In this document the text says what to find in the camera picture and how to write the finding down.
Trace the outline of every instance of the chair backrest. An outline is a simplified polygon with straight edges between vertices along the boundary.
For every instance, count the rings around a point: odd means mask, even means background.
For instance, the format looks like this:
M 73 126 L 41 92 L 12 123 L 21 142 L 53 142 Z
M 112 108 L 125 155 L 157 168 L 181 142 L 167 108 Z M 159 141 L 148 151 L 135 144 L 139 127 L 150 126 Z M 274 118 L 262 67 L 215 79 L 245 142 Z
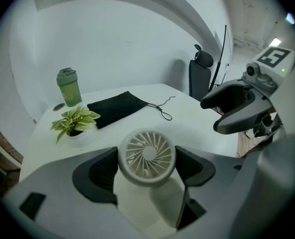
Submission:
M 208 67 L 191 60 L 189 63 L 189 96 L 199 102 L 208 93 L 211 71 Z

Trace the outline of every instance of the fan grille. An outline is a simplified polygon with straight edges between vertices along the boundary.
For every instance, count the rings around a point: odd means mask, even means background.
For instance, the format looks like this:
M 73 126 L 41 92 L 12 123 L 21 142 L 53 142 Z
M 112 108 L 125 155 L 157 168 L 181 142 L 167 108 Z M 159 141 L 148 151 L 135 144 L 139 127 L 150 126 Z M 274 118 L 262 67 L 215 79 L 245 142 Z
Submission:
M 143 132 L 126 147 L 126 163 L 138 177 L 153 179 L 164 174 L 173 158 L 169 143 L 156 132 Z

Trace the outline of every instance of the white plant pot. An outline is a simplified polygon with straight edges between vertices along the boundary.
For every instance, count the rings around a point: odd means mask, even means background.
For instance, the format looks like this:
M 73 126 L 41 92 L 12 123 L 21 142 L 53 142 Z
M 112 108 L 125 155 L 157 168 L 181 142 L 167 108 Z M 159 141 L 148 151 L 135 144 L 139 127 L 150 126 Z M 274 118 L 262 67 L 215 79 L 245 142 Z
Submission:
M 83 131 L 82 133 L 76 136 L 69 136 L 69 145 L 71 147 L 83 147 L 94 142 L 95 135 L 94 135 L 95 127 L 94 125 L 89 125 L 88 129 Z

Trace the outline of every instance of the potted plant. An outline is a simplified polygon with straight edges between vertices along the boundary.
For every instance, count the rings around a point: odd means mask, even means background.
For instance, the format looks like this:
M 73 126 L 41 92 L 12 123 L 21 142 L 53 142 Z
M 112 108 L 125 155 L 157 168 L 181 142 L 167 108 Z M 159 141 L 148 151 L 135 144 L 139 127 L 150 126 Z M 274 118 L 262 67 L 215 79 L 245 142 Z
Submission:
M 57 142 L 66 133 L 70 141 L 76 146 L 83 146 L 93 140 L 93 125 L 96 124 L 95 119 L 100 115 L 89 111 L 89 108 L 82 108 L 67 111 L 61 114 L 63 119 L 52 122 L 50 130 L 61 131 L 57 136 Z

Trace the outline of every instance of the ceiling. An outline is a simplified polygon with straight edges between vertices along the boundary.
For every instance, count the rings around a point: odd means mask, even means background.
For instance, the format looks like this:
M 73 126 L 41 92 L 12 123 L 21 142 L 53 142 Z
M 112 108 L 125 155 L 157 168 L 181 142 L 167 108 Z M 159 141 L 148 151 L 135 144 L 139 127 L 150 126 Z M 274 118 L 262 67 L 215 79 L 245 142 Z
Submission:
M 234 43 L 261 51 L 277 37 L 279 46 L 295 50 L 295 25 L 277 0 L 224 0 L 232 25 Z

